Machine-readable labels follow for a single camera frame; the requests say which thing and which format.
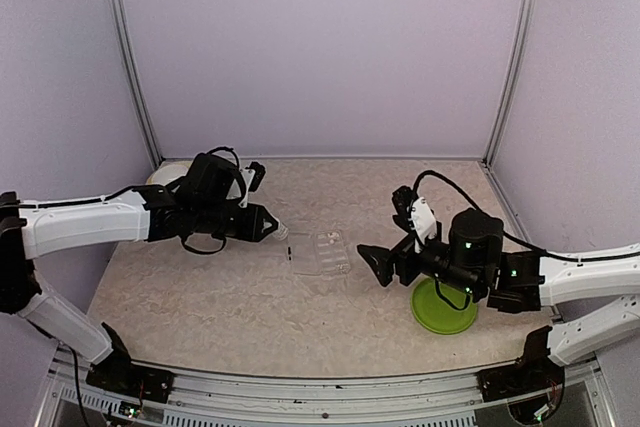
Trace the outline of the right aluminium frame post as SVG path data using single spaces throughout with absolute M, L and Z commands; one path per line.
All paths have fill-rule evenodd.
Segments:
M 536 0 L 521 0 L 516 22 L 515 37 L 511 48 L 506 77 L 501 90 L 498 111 L 489 136 L 483 163 L 491 170 L 497 160 L 504 138 L 513 99 L 525 56 L 526 43 L 532 23 Z

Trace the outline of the clear plastic pill organizer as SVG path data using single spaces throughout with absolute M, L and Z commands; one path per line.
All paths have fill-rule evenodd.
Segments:
M 341 240 L 330 244 L 327 237 L 330 232 L 339 232 Z M 351 270 L 344 239 L 339 230 L 291 232 L 287 242 L 287 260 L 296 275 L 341 276 Z

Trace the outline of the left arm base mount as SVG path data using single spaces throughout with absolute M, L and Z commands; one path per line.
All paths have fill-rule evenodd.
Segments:
M 133 363 L 129 357 L 112 352 L 105 360 L 91 365 L 86 383 L 138 400 L 166 404 L 174 374 L 169 370 Z

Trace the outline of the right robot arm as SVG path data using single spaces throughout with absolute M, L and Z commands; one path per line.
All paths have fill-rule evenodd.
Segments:
M 411 186 L 392 194 L 393 220 L 405 237 L 393 248 L 360 244 L 358 254 L 379 284 L 393 280 L 408 286 L 420 276 L 437 288 L 447 285 L 463 295 L 465 304 L 485 301 L 503 313 L 520 314 L 587 299 L 610 303 L 573 321 L 528 334 L 511 380 L 523 391 L 535 389 L 551 371 L 550 362 L 568 366 L 639 330 L 639 247 L 559 254 L 506 233 L 501 219 L 483 211 L 474 200 L 457 213 L 444 231 L 426 199 L 421 181 L 446 176 L 426 170 Z M 521 251 L 508 253 L 506 240 Z

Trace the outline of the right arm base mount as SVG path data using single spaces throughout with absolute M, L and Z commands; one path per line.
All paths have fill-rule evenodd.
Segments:
M 518 397 L 563 385 L 564 368 L 541 353 L 524 353 L 512 364 L 482 369 L 476 374 L 484 402 Z

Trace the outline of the green plate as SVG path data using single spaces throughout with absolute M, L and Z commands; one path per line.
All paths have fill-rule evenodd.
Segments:
M 424 278 L 413 290 L 410 306 L 414 319 L 425 329 L 439 335 L 464 332 L 476 320 L 478 305 L 465 292 L 434 279 Z

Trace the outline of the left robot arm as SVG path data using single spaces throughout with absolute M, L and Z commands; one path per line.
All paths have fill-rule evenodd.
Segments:
M 265 206 L 250 202 L 266 174 L 258 162 L 244 166 L 230 147 L 198 154 L 190 162 L 161 166 L 144 185 L 92 198 L 21 201 L 1 195 L 1 310 L 17 315 L 77 355 L 99 366 L 121 392 L 140 381 L 137 365 L 117 333 L 92 322 L 35 271 L 45 255 L 116 242 L 178 239 L 183 249 L 194 234 L 221 244 L 234 239 L 283 240 L 286 226 Z

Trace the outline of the left aluminium frame post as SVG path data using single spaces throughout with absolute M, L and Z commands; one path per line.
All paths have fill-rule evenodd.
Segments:
M 124 0 L 109 0 L 114 21 L 115 33 L 124 67 L 127 85 L 133 102 L 133 111 L 140 129 L 143 144 L 153 168 L 157 168 L 163 161 L 163 156 L 146 105 L 129 29 L 127 25 Z

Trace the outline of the aluminium frame post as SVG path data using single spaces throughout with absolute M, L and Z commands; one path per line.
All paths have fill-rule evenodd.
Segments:
M 489 136 L 483 163 L 491 170 L 497 160 L 504 138 L 513 99 L 525 56 L 526 43 L 532 23 L 536 0 L 521 0 L 516 22 L 515 37 L 511 48 L 506 77 L 501 90 L 498 111 Z
M 109 0 L 114 21 L 115 33 L 124 67 L 127 85 L 133 102 L 133 111 L 140 129 L 143 144 L 153 168 L 157 168 L 163 161 L 163 156 L 146 105 L 129 29 L 127 25 L 124 0 Z

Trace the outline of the small white pill bottle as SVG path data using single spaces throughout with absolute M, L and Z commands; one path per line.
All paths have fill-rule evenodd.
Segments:
M 278 224 L 278 228 L 272 233 L 272 237 L 277 241 L 284 241 L 289 235 L 289 228 L 283 223 Z

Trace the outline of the front aluminium rail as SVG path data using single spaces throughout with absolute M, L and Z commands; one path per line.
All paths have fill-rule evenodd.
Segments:
M 39 393 L 32 426 L 491 426 L 510 425 L 512 399 L 487 402 L 474 368 L 366 378 L 247 376 L 171 367 L 166 402 L 132 398 L 85 384 L 86 363 L 59 348 Z

